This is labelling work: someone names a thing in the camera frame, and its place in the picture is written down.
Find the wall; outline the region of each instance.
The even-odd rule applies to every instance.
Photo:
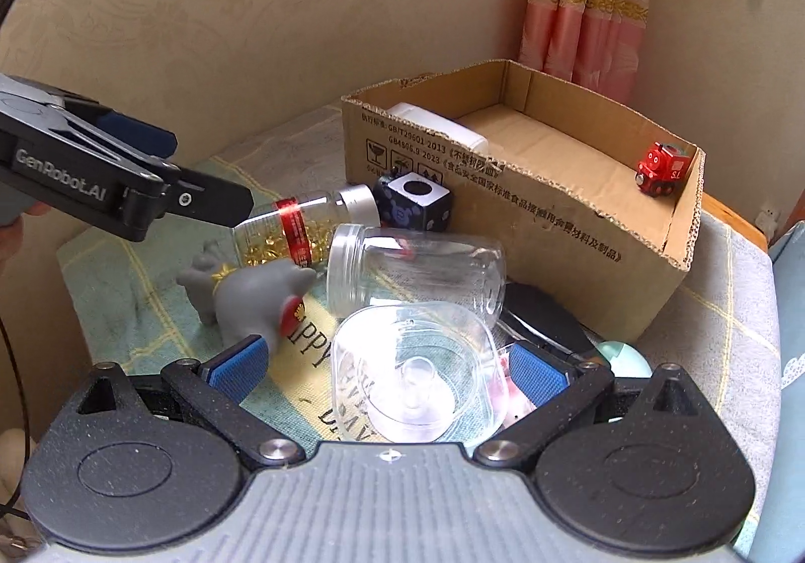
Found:
[[[176,132],[178,161],[394,76],[515,56],[526,0],[18,0],[0,69],[97,98]],[[0,279],[35,431],[90,364],[55,248],[54,214]],[[19,423],[0,354],[0,427]]]
[[[707,152],[747,219],[805,189],[805,0],[651,0],[632,106]]]

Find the gray toy figurine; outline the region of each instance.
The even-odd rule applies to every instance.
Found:
[[[224,260],[215,243],[207,243],[176,283],[184,286],[203,324],[218,324],[224,347],[259,335],[273,354],[280,339],[302,322],[302,298],[315,283],[315,271],[291,259],[238,268]]]

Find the clear plastic container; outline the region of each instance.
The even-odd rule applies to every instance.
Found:
[[[341,225],[327,269],[327,302],[336,317],[365,306],[448,301],[490,328],[500,315],[506,263],[488,238]]]
[[[317,191],[257,207],[232,230],[232,239],[241,266],[290,258],[311,267],[327,260],[333,233],[345,222],[380,225],[368,186]]]
[[[489,328],[450,302],[364,308],[332,341],[333,414],[342,439],[452,441],[492,437],[508,387]]]

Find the red toy train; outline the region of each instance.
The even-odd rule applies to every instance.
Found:
[[[655,142],[646,152],[646,158],[637,164],[634,180],[647,195],[671,195],[676,182],[685,178],[692,158],[678,147]]]

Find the finger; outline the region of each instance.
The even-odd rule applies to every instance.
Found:
[[[43,202],[37,202],[35,205],[31,207],[31,209],[28,209],[25,213],[27,213],[29,216],[43,216],[48,211],[50,211],[50,209],[51,208],[46,204],[43,204]]]
[[[23,245],[23,220],[17,218],[11,225],[0,227],[0,261],[14,256]]]

